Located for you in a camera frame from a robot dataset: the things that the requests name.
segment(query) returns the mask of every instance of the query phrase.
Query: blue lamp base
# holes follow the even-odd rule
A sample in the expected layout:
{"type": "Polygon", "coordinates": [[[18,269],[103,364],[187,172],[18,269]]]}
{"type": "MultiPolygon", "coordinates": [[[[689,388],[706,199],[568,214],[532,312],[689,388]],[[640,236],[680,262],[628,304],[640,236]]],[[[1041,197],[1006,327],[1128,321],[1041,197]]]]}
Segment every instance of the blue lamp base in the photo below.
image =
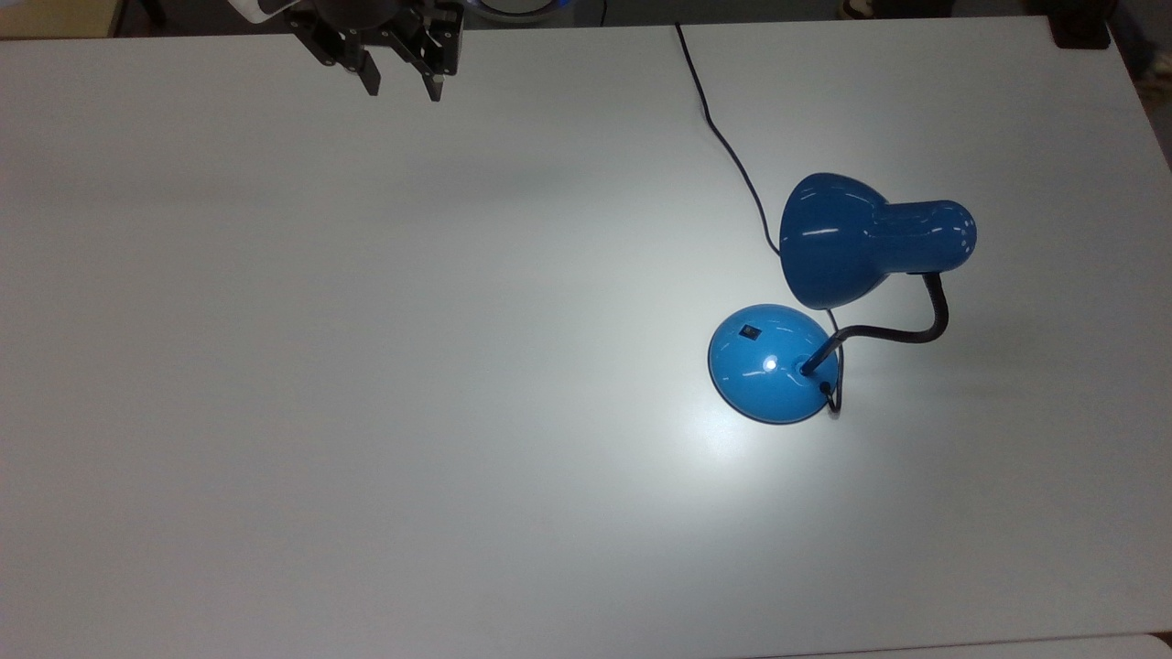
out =
{"type": "Polygon", "coordinates": [[[734,409],[764,423],[795,423],[826,405],[823,382],[838,388],[838,355],[810,376],[805,364],[827,339],[809,315],[781,305],[756,305],[728,317],[708,346],[708,372],[734,409]]]}

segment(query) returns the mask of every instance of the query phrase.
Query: power cord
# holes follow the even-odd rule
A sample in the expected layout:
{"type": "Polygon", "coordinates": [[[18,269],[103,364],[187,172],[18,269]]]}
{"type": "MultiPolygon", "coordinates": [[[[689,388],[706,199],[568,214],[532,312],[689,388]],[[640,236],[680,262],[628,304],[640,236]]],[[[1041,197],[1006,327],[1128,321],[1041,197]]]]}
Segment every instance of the power cord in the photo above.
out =
{"type": "MultiPolygon", "coordinates": [[[[606,18],[606,0],[602,1],[602,16],[606,18]]],[[[752,201],[757,204],[757,212],[761,215],[761,227],[765,231],[765,242],[769,243],[769,249],[774,250],[774,253],[778,257],[782,256],[781,250],[777,249],[777,244],[774,243],[774,236],[769,232],[769,219],[765,217],[765,208],[761,204],[761,197],[757,195],[757,189],[754,188],[752,181],[749,179],[749,172],[744,170],[744,165],[741,164],[741,158],[737,157],[736,151],[732,150],[732,145],[729,141],[721,135],[720,129],[716,128],[716,123],[713,122],[713,114],[708,109],[708,97],[704,96],[704,87],[700,83],[700,76],[696,74],[696,66],[691,63],[691,53],[688,52],[688,40],[683,38],[683,28],[680,27],[680,22],[675,23],[675,34],[680,38],[680,48],[683,49],[683,59],[688,62],[688,72],[691,73],[691,82],[696,84],[696,93],[700,95],[700,104],[704,108],[704,121],[708,122],[708,128],[713,130],[713,135],[721,141],[724,145],[724,150],[728,151],[729,157],[736,163],[737,170],[741,171],[741,178],[744,179],[745,186],[749,189],[749,193],[752,195],[752,201]]],[[[826,310],[826,314],[830,315],[830,324],[834,327],[834,333],[838,333],[838,321],[834,319],[834,312],[826,310]]],[[[838,414],[843,409],[843,374],[846,371],[846,355],[843,352],[843,345],[838,345],[838,387],[831,387],[830,382],[823,382],[819,390],[826,396],[826,405],[830,407],[831,414],[838,414]]]]}
{"type": "Polygon", "coordinates": [[[781,250],[777,249],[774,237],[769,233],[769,219],[765,218],[765,208],[761,205],[761,197],[757,196],[757,189],[752,186],[752,181],[749,179],[749,172],[744,170],[741,158],[737,157],[729,141],[721,135],[720,129],[713,122],[713,114],[708,110],[708,97],[704,96],[704,87],[700,84],[700,76],[696,75],[696,66],[691,63],[691,53],[688,52],[688,40],[683,38],[683,28],[680,27],[679,21],[675,23],[675,33],[680,36],[680,47],[683,49],[683,59],[688,62],[688,70],[691,72],[691,81],[696,83],[696,93],[700,94],[700,104],[704,107],[704,121],[708,122],[708,128],[713,129],[713,135],[724,145],[724,150],[728,151],[729,157],[736,163],[736,168],[741,170],[741,178],[744,178],[744,184],[749,188],[749,193],[752,195],[754,203],[757,204],[757,212],[761,215],[761,227],[765,231],[765,242],[769,243],[769,249],[774,250],[775,254],[781,256],[781,250]]]}

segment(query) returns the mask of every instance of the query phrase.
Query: blue desk lamp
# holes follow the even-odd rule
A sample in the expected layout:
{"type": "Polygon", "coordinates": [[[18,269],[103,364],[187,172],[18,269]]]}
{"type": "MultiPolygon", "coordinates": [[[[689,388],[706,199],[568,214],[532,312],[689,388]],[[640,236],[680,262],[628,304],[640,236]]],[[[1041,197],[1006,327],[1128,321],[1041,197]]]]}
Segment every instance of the blue desk lamp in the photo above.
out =
{"type": "Polygon", "coordinates": [[[832,335],[804,313],[756,305],[730,315],[713,334],[708,369],[735,409],[766,423],[793,423],[818,413],[840,392],[836,351],[852,337],[926,344],[948,326],[940,273],[973,253],[976,225],[955,202],[888,204],[845,176],[815,174],[795,188],[782,215],[779,254],[785,280],[808,307],[830,310],[871,292],[888,274],[924,277],[935,320],[922,332],[868,325],[832,335]]]}

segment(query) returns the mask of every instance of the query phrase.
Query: blue lamp head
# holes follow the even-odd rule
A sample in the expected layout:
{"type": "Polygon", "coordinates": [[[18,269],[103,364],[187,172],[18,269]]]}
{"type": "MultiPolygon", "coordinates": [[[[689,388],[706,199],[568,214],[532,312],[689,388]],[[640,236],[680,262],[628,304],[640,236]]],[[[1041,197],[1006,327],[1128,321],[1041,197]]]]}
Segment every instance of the blue lamp head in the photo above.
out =
{"type": "Polygon", "coordinates": [[[782,213],[782,270],[793,297],[810,308],[857,300],[893,272],[953,270],[975,246],[976,224],[965,206],[888,204],[837,174],[805,177],[782,213]]]}

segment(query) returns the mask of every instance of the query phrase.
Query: white table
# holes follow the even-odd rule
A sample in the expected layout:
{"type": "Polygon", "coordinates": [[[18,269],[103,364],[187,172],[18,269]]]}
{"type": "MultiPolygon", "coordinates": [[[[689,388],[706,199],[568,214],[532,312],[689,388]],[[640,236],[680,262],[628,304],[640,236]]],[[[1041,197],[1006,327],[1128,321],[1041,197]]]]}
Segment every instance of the white table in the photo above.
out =
{"type": "MultiPolygon", "coordinates": [[[[0,43],[11,657],[716,658],[1172,626],[1172,177],[1041,19],[688,28],[776,220],[977,218],[938,342],[741,417],[796,305],[673,30],[0,43]]],[[[927,326],[900,277],[840,320],[927,326]]]]}

